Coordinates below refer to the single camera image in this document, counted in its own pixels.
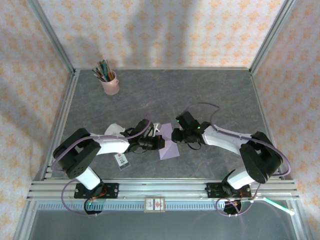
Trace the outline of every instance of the floral wallpaper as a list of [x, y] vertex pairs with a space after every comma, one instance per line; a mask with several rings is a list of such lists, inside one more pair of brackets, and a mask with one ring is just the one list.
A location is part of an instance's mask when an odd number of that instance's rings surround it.
[[1, 0], [0, 15], [0, 239], [11, 240], [69, 74], [26, 0]]
[[299, 1], [254, 76], [277, 146], [320, 239], [320, 2]]
[[75, 68], [250, 67], [284, 0], [40, 0]]

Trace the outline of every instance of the pencil cup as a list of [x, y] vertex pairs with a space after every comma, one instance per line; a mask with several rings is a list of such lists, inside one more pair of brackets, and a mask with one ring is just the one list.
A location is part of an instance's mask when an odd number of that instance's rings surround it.
[[108, 81], [108, 82], [100, 81], [104, 92], [108, 95], [114, 95], [120, 90], [119, 80], [117, 79], [117, 75], [114, 71], [112, 71], [112, 73], [114, 75], [114, 79], [112, 81]]

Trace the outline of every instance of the metal bracket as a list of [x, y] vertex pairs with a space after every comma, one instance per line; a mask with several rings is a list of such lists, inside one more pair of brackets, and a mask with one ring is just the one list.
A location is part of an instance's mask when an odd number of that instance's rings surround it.
[[251, 198], [251, 189], [249, 185], [244, 185], [242, 188], [236, 190], [234, 195], [229, 196], [222, 188], [221, 182], [208, 182], [206, 184], [206, 193], [208, 199], [220, 199], [220, 198]]
[[[102, 191], [106, 191], [105, 195], [99, 199], [117, 199], [119, 192], [119, 183], [104, 183]], [[74, 190], [75, 199], [90, 199], [93, 197], [92, 190], [86, 189], [82, 183], [77, 183]]]

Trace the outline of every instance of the purple block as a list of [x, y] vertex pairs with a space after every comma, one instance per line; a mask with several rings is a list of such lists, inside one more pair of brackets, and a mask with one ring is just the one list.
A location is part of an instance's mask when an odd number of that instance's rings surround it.
[[162, 138], [165, 140], [165, 147], [158, 150], [160, 160], [171, 159], [180, 156], [177, 144], [171, 141], [172, 132], [173, 130], [171, 123], [166, 123], [161, 126], [159, 132], [155, 133], [155, 135], [162, 135]]

